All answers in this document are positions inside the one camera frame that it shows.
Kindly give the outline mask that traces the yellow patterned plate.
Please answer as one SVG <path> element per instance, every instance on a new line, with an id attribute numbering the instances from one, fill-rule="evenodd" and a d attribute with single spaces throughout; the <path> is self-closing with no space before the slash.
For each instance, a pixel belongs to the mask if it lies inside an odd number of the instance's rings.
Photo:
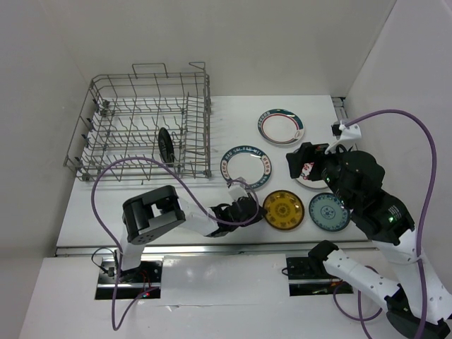
<path id="1" fill-rule="evenodd" d="M 280 231 L 294 230 L 301 225 L 305 216 L 300 197 L 287 190 L 277 190 L 267 195 L 263 208 L 266 210 L 266 222 Z"/>

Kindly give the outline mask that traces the black round plate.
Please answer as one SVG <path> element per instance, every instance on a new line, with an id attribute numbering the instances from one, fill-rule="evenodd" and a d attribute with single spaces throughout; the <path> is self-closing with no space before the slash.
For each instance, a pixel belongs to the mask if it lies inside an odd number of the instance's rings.
<path id="1" fill-rule="evenodd" d="M 169 167 L 173 167 L 175 162 L 174 146 L 168 130 L 164 127 L 159 130 L 157 144 L 161 160 Z"/>

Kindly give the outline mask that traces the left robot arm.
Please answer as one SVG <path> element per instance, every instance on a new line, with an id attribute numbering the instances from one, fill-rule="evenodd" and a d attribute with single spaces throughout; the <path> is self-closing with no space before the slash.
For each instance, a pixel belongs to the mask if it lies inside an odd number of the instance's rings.
<path id="1" fill-rule="evenodd" d="M 207 238 L 224 237 L 239 227 L 253 225 L 267 214 L 256 199 L 240 186 L 229 188 L 232 202 L 202 210 L 195 203 L 178 197 L 176 189 L 167 185 L 130 198 L 123 204 L 124 231 L 122 248 L 114 273 L 119 281 L 134 280 L 141 269 L 145 246 L 183 227 Z"/>

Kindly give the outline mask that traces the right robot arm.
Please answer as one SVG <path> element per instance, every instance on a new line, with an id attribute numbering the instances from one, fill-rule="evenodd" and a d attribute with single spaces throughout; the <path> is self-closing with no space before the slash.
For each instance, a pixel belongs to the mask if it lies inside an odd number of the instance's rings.
<path id="1" fill-rule="evenodd" d="M 396 281 L 353 261 L 334 243 L 324 240 L 308 253 L 308 268 L 316 277 L 327 273 L 344 280 L 374 300 L 397 332 L 406 338 L 446 338 L 451 329 L 451 294 L 417 243 L 421 227 L 405 204 L 385 192 L 385 171 L 375 158 L 339 145 L 303 143 L 286 155 L 290 176 L 298 178 L 312 163 L 309 180 L 324 181 L 351 212 L 354 224 L 391 264 Z"/>

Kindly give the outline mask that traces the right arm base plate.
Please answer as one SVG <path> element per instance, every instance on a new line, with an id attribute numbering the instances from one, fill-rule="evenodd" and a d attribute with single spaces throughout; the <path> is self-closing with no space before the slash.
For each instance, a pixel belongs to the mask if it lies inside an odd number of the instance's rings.
<path id="1" fill-rule="evenodd" d="M 352 294 L 352 287 L 341 279 L 315 271 L 308 257 L 287 257 L 281 273 L 288 279 L 291 297 Z"/>

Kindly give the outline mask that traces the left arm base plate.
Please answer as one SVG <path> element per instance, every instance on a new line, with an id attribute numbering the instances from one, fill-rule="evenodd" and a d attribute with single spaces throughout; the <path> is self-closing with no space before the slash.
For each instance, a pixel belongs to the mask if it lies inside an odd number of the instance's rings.
<path id="1" fill-rule="evenodd" d="M 98 269 L 95 291 L 96 300 L 111 300 L 117 279 L 119 259 L 108 247 L 96 249 L 90 257 Z M 117 286 L 117 299 L 159 299 L 161 296 L 163 260 L 151 258 L 141 261 L 137 268 L 121 272 Z"/>

